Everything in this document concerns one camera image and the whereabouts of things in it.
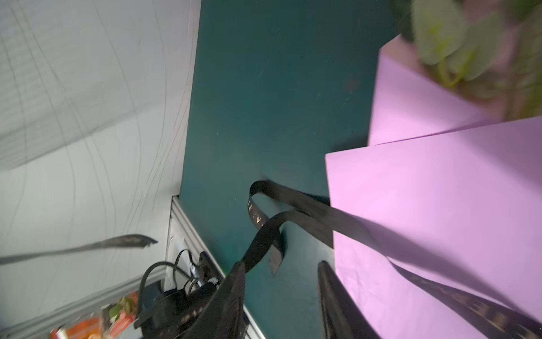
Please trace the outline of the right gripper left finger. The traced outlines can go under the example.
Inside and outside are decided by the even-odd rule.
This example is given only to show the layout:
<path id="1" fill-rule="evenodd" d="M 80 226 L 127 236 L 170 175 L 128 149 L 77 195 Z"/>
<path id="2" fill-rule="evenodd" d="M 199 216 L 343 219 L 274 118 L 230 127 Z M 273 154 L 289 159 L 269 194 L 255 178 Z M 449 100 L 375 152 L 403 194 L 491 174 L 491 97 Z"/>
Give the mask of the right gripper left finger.
<path id="1" fill-rule="evenodd" d="M 237 262 L 183 338 L 244 338 L 246 270 Z"/>

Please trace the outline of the mint fake flower stem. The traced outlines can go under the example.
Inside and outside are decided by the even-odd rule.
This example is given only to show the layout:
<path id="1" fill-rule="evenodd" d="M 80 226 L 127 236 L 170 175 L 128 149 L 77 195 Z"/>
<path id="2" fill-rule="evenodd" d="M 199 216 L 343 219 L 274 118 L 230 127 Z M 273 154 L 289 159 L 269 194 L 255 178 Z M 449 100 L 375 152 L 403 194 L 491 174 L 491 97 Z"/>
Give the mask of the mint fake flower stem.
<path id="1" fill-rule="evenodd" d="M 541 115 L 540 1 L 391 1 L 399 36 L 441 87 L 506 121 Z"/>

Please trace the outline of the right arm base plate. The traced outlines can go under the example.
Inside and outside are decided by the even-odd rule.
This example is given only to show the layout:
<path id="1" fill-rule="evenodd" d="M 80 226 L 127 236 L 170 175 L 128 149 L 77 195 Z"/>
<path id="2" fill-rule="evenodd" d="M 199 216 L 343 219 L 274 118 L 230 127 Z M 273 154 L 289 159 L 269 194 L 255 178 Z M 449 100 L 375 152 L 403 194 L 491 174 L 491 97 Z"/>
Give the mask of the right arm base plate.
<path id="1" fill-rule="evenodd" d="M 218 290 L 224 278 L 217 282 L 205 279 L 214 266 L 205 252 L 200 262 L 193 263 L 191 252 L 187 252 L 192 263 L 190 273 L 179 267 L 182 253 L 175 262 L 159 261 L 143 274 L 138 289 L 138 308 L 134 327 L 141 329 L 144 338 L 183 338 L 203 312 L 211 297 Z M 150 307 L 143 303 L 147 279 L 154 269 L 161 266 L 172 268 L 174 289 L 163 292 Z"/>

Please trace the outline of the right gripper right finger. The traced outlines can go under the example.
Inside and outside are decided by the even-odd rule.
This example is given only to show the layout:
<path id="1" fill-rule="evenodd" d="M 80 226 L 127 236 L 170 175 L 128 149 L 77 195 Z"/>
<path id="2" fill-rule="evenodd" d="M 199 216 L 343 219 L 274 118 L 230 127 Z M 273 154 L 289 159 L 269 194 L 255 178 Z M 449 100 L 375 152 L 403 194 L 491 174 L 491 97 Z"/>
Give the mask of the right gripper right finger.
<path id="1" fill-rule="evenodd" d="M 379 339 L 327 261 L 318 264 L 324 338 Z"/>

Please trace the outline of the pink purple wrapping paper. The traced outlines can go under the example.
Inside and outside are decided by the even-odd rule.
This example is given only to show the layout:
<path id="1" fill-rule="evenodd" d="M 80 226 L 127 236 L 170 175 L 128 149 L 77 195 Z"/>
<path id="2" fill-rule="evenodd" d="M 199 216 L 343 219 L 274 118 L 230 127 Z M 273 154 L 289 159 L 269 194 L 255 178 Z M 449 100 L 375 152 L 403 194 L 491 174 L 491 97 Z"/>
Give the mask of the pink purple wrapping paper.
<path id="1" fill-rule="evenodd" d="M 335 235 L 337 275 L 382 338 L 480 338 L 397 271 L 457 288 L 495 335 L 540 338 L 491 302 L 541 320 L 541 119 L 503 122 L 423 74 L 401 38 L 378 55 L 368 145 L 326 156 L 334 208 L 357 217 L 378 253 Z"/>

